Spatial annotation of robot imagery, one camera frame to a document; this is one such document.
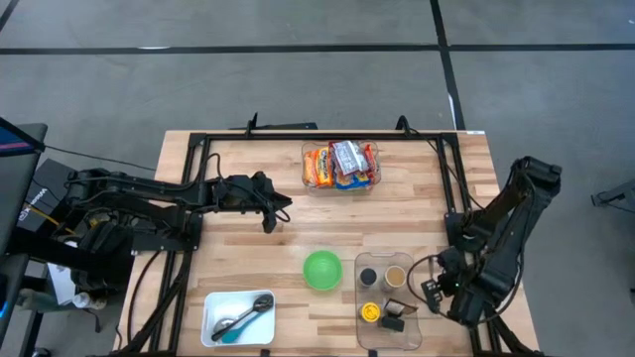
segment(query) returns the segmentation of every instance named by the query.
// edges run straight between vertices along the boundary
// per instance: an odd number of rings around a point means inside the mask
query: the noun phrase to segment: computer screen
[[[43,148],[44,144],[0,118],[0,157],[31,154]]]

